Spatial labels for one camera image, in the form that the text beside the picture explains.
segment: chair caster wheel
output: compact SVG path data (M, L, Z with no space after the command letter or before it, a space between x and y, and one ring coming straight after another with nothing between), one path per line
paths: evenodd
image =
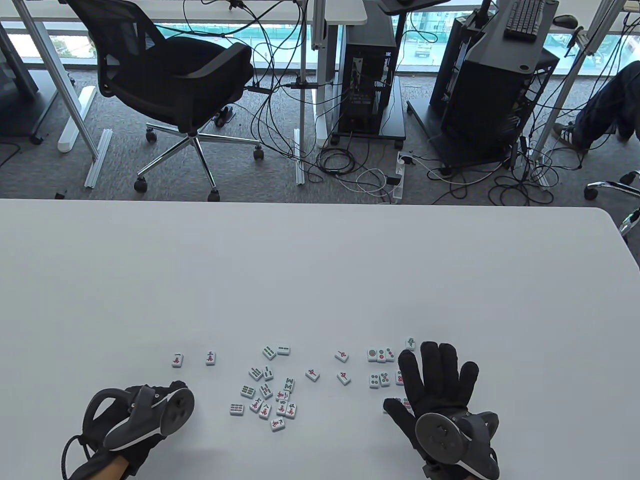
M158 135L151 128L147 129L147 133L145 134L145 136L147 137L147 141L149 143L153 143L158 139Z
M220 192L217 188L211 190L209 196L207 197L208 202L219 202L220 201Z
M624 185L631 185L631 183L633 183L635 177L636 177L636 173L635 172L629 172L626 175L622 175L622 177L620 177L620 183L622 183Z
M133 190L137 191L138 193L144 193L147 191L147 181L144 177L138 177L136 183L133 184Z
M264 150L260 145L256 145L253 149L253 159L254 160L264 160Z
M595 200L598 198L598 191L595 188L584 188L584 199L585 200Z

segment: jeans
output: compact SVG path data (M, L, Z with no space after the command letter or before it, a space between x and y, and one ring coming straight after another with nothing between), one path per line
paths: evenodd
M611 125L625 138L640 131L640 61L618 72L575 119L574 133L581 146L589 148Z

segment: power adapter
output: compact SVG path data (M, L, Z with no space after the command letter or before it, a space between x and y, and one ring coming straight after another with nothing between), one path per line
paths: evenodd
M387 185L397 186L400 185L400 181L402 180L402 176L392 173L391 175L387 175Z

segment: computer mouse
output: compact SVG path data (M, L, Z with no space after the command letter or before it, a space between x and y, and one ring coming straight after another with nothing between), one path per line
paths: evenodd
M558 15L554 18L554 25L560 28L575 30L578 28L578 19L573 15Z

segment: keyboard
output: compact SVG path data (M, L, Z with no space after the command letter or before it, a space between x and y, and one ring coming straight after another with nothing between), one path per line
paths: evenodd
M509 15L505 38L533 43L538 38L545 0L516 0Z

